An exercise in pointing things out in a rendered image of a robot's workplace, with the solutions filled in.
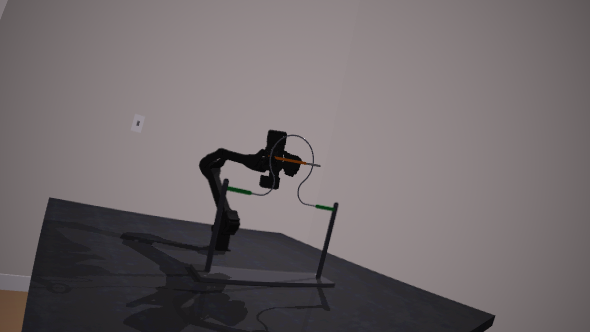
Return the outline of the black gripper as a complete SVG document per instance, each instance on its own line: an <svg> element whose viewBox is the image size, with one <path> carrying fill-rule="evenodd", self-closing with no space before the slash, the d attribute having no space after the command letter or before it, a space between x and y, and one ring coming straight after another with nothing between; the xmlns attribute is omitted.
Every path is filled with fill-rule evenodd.
<svg viewBox="0 0 590 332"><path fill-rule="evenodd" d="M264 170L268 170L270 171L269 176L264 176L261 175L260 176L260 182L259 182L259 186L262 188L268 188L271 189L274 183L274 178L272 177L272 173L270 170L270 164L269 164L269 159L270 159L270 155L272 148L273 148L273 144L275 145L275 143L281 139L282 137L287 136L287 133L284 131L277 131L277 130L269 130L268 134L267 134L267 142L271 143L270 146L266 146L265 147L265 159L263 160L263 165L262 165L262 169ZM274 190L277 190L279 188L279 183L280 183L280 178L276 177L277 172L280 172L282 169L282 160L277 160L274 156L276 157L281 157L284 158L283 154L284 154L284 149L283 148L278 148L277 145L286 145L286 139L287 137L283 138L282 140L280 140L276 146L273 149L272 155L271 155L271 168L272 171L274 172L274 176L275 176L275 185L274 185Z"/></svg>

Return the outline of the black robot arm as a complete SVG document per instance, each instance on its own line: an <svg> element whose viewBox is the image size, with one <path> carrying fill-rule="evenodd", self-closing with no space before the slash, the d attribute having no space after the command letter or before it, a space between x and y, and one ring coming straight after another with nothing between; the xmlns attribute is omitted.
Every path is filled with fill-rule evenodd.
<svg viewBox="0 0 590 332"><path fill-rule="evenodd" d="M221 190L223 187L220 174L221 167L224 165L225 161L231 160L242 163L245 167L251 170L264 173L267 171L262 169L263 160L265 159L264 153L265 150L261 149L256 154L245 155L224 148L219 148L201 159L199 162L199 168L202 174L208 179L216 208L218 206ZM287 153L287 151L284 151L284 158L302 161L300 157ZM299 163L283 161L281 169L284 169L285 175L293 177L294 174L297 174L297 171L299 171L300 165L301 164ZM240 226L239 220L240 219L238 217L237 211L231 210L227 199L225 199L224 208L220 219L220 227L216 238L215 250L231 251L228 249L229 238L230 235L235 235L237 232Z"/></svg>

